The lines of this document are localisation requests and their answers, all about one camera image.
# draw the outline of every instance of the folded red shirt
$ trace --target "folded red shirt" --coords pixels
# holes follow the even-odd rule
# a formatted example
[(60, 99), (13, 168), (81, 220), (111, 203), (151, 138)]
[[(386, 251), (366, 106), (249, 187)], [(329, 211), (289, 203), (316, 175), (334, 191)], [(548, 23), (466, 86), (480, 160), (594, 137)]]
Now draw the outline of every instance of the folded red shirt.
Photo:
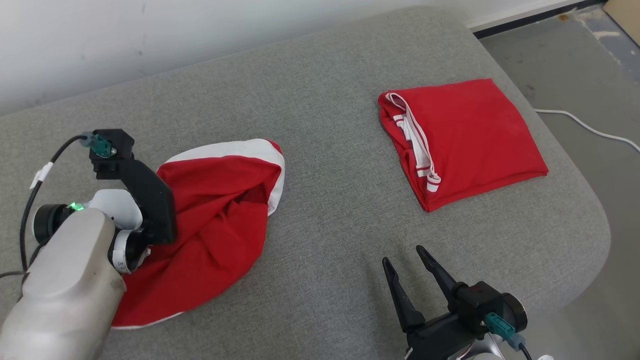
[(524, 119), (491, 79), (390, 90), (378, 104), (425, 211), (549, 171)]

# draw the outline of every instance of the white wall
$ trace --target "white wall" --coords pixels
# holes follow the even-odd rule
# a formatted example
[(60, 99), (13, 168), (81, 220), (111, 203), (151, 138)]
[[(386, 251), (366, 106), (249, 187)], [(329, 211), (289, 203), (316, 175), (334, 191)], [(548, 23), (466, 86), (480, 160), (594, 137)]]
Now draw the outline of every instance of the white wall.
[(473, 31), (577, 0), (2, 0), (0, 115), (413, 4)]

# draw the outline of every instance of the gray upholstered surface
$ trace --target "gray upholstered surface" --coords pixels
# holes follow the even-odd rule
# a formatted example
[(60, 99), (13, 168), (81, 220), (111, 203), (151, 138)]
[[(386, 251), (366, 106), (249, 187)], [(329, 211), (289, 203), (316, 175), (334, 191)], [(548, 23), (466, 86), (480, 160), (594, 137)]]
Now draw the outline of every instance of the gray upholstered surface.
[[(379, 125), (376, 98), (475, 78), (493, 78), (520, 109), (549, 176), (425, 213)], [(604, 212), (569, 157), (473, 35), (430, 8), (113, 86), (0, 126), (2, 270), (19, 267), (17, 226), (34, 172), (71, 135), (122, 127), (151, 167), (207, 143), (264, 137), (282, 147), (285, 192), (251, 272), (194, 311), (112, 332), (103, 359), (397, 359), (406, 343), (383, 256), (426, 317), (445, 302), (416, 244), (456, 278), (485, 280), (543, 316), (586, 288), (609, 249)], [(109, 185), (92, 180), (76, 146), (37, 203), (89, 199)], [(2, 280), (0, 318), (18, 286)]]

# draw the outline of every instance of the silver robot arm casing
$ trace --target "silver robot arm casing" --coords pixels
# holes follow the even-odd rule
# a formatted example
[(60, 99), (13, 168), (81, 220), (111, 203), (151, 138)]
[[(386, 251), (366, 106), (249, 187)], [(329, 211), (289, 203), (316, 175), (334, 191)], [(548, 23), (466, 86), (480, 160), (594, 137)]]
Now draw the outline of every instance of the silver robot arm casing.
[(102, 352), (126, 290), (109, 262), (115, 225), (104, 212), (71, 214), (29, 267), (0, 333), (0, 359), (86, 360)]

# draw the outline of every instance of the white stripe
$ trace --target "white stripe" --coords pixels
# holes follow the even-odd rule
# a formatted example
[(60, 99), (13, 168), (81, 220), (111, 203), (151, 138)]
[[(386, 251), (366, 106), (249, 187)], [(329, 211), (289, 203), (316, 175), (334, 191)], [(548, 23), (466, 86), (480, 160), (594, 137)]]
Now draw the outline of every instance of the white stripe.
[[(433, 159), (431, 158), (427, 136), (424, 134), (422, 127), (420, 127), (420, 124), (413, 116), (409, 104), (400, 95), (394, 92), (388, 93), (386, 95), (386, 98), (398, 108), (406, 111), (406, 117), (402, 122), (402, 126), (398, 124), (399, 122), (396, 124), (402, 127), (405, 138), (407, 138), (407, 140), (409, 140), (410, 138), (411, 143), (413, 144), (413, 154), (415, 156), (416, 167), (429, 167), (429, 170), (418, 170), (418, 176), (428, 176), (433, 183), (439, 184), (441, 179), (440, 176), (438, 176), (438, 174), (436, 173), (435, 165), (433, 164)], [(427, 191), (436, 192), (437, 190), (437, 185), (427, 185)]]
[(224, 156), (244, 156), (245, 158), (255, 158), (278, 165), (281, 169), (280, 176), (276, 180), (271, 194), (269, 194), (269, 211), (268, 215), (273, 214), (278, 208), (278, 203), (282, 197), (282, 188), (284, 186), (284, 157), (273, 144), (265, 139), (252, 139), (247, 141), (221, 142), (212, 143), (197, 147), (195, 149), (182, 152), (169, 160), (167, 163), (174, 161), (184, 161), (193, 159), (206, 158), (222, 158)]
[(136, 326), (112, 326), (112, 327), (111, 327), (111, 330), (136, 330), (136, 329), (142, 329), (143, 327), (147, 327), (147, 326), (155, 325), (155, 324), (157, 324), (157, 323), (161, 323), (161, 322), (163, 322), (163, 321), (165, 321), (165, 320), (169, 320), (169, 319), (171, 319), (171, 318), (175, 318), (176, 316), (178, 316), (178, 315), (182, 314), (183, 312), (184, 312), (184, 311), (181, 311), (181, 312), (179, 312), (179, 313), (177, 313), (177, 314), (173, 314), (173, 315), (168, 316), (168, 317), (166, 317), (166, 318), (164, 318), (164, 319), (160, 319), (160, 320), (158, 320), (158, 321), (151, 322), (151, 323), (148, 323), (148, 324), (146, 324), (146, 325), (136, 325)]
[(436, 191), (438, 191), (438, 187), (439, 186), (440, 185), (434, 185), (434, 184), (431, 184), (429, 181), (427, 181), (427, 191), (428, 192), (435, 193)]

